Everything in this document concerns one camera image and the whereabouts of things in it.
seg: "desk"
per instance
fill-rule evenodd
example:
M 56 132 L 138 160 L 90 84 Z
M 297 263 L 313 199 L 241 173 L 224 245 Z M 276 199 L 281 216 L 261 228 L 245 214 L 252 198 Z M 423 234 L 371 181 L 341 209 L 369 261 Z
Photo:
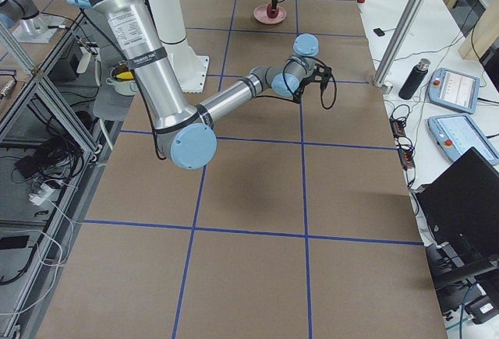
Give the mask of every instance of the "desk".
M 381 59 L 392 34 L 392 32 L 389 32 L 384 37 L 378 37 L 373 32 L 373 29 L 380 27 L 383 30 L 388 30 L 395 27 L 407 1 L 408 0 L 366 0 L 364 4 L 359 6 L 373 58 Z M 426 0 L 397 57 L 405 57 L 406 55 L 419 51 L 438 51 L 440 48 L 449 45 L 455 37 L 462 37 L 462 34 L 442 0 Z M 447 50 L 443 50 L 439 53 L 414 55 L 411 58 L 396 61 L 387 76 L 387 80 L 390 80 L 394 84 L 392 92 L 384 96 L 388 114 L 391 113 L 394 106 L 400 104 L 407 104 L 413 109 L 405 129 L 408 137 L 416 143 L 416 181 L 413 187 L 431 183 L 450 166 L 451 162 L 444 156 L 443 152 L 435 143 L 433 136 L 430 134 L 426 126 L 426 120 L 431 116 L 454 114 L 455 112 L 427 102 L 425 98 L 426 88 L 422 88 L 416 92 L 416 95 L 413 98 L 415 99 L 414 101 L 403 101 L 398 97 L 398 90 L 404 83 L 405 78 L 407 78 L 412 67 L 421 58 L 428 58 L 431 61 L 429 73 L 432 73 L 444 57 L 444 60 L 438 67 L 466 72 L 479 78 L 482 76 L 484 80 L 481 85 L 486 84 L 486 86 L 480 88 L 479 96 L 493 101 L 499 101 L 499 93 L 487 74 L 483 72 L 481 64 L 476 61 L 463 60 L 459 56 L 458 49 L 463 41 L 464 38 L 455 46 L 451 47 L 448 53 Z M 430 74 L 426 77 L 425 82 L 427 82 L 429 78 Z M 499 122 L 497 122 L 499 120 L 498 106 L 491 106 L 479 102 L 472 118 L 485 135 L 499 132 Z M 499 138 L 494 138 L 490 141 L 496 149 L 499 149 Z M 412 177 L 413 171 L 409 171 L 409 178 Z M 430 238 L 425 236 L 428 232 L 426 222 L 422 215 L 419 215 L 418 217 L 419 228 L 425 239 L 425 243 L 430 244 Z M 456 321 L 458 322 L 458 320 L 449 322 L 448 326 Z M 494 335 L 497 335 L 497 332 L 499 332 L 498 317 L 495 317 L 484 325 L 477 326 L 466 324 L 464 330 L 465 337 L 469 339 L 495 337 Z M 449 332 L 448 336 L 449 338 L 458 337 L 457 330 Z
M 338 105 L 312 86 L 301 107 L 254 100 L 216 125 L 206 168 L 182 171 L 155 159 L 136 99 L 37 338 L 445 338 L 356 1 L 287 0 L 273 27 L 253 21 L 265 2 L 181 0 L 211 56 L 189 101 L 308 32 Z

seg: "light blue cap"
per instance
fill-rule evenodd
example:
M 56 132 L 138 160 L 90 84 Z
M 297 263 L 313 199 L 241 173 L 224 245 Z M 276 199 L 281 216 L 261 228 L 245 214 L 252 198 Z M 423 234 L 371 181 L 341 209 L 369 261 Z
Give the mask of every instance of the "light blue cap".
M 295 93 L 295 91 L 299 87 L 299 80 L 294 75 L 289 74 L 288 72 L 284 75 L 277 74 L 272 80 L 272 90 L 276 92 L 276 94 L 281 95 L 283 97 L 291 97 L 291 92 Z
M 78 8 L 91 8 L 90 2 L 88 0 L 66 0 L 68 4 L 76 5 Z
M 8 16 L 5 14 L 0 13 L 0 23 L 3 24 L 6 28 L 10 29 L 12 26 L 14 26 L 16 23 L 10 19 Z
M 312 34 L 301 34 L 295 39 L 293 50 L 297 55 L 315 56 L 319 53 L 319 41 Z
M 202 123 L 192 123 L 180 130 L 170 147 L 172 161 L 184 169 L 199 169 L 211 161 L 217 150 L 217 137 Z

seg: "computer monitor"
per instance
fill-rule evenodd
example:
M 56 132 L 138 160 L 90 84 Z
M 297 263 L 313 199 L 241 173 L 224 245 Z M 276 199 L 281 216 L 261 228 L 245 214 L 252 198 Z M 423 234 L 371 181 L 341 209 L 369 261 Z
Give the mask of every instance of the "computer monitor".
M 475 148 L 416 197 L 437 243 L 464 264 L 499 254 L 499 172 Z M 499 306 L 499 270 L 475 278 Z

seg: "power plug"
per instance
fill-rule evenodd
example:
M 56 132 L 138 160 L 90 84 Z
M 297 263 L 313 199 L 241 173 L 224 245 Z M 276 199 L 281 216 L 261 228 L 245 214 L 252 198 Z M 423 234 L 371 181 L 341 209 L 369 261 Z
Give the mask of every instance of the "power plug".
M 55 191 L 47 183 L 42 183 L 37 193 L 30 193 L 28 200 L 35 206 L 39 207 L 46 199 Z

